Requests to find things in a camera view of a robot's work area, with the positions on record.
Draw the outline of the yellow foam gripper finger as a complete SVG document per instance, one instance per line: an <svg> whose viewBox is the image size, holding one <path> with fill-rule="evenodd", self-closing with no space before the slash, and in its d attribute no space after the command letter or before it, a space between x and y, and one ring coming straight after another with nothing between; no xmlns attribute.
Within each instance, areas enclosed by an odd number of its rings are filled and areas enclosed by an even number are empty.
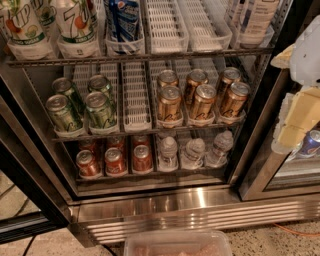
<svg viewBox="0 0 320 256"><path fill-rule="evenodd" d="M288 154L320 121L320 89L309 87L296 94L287 93L278 118L271 149L277 154Z"/></svg>
<svg viewBox="0 0 320 256"><path fill-rule="evenodd" d="M285 50L272 58L271 65L280 69L288 69L293 49L294 44L288 46Z"/></svg>

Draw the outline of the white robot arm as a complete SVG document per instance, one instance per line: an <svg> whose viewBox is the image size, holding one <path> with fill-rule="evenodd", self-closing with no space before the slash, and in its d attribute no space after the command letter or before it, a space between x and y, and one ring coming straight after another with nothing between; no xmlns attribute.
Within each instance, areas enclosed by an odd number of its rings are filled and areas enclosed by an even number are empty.
<svg viewBox="0 0 320 256"><path fill-rule="evenodd" d="M320 121L320 15L272 59L271 65L288 69L291 80L302 86L299 92L288 93L283 99L273 134L272 151L285 155Z"/></svg>

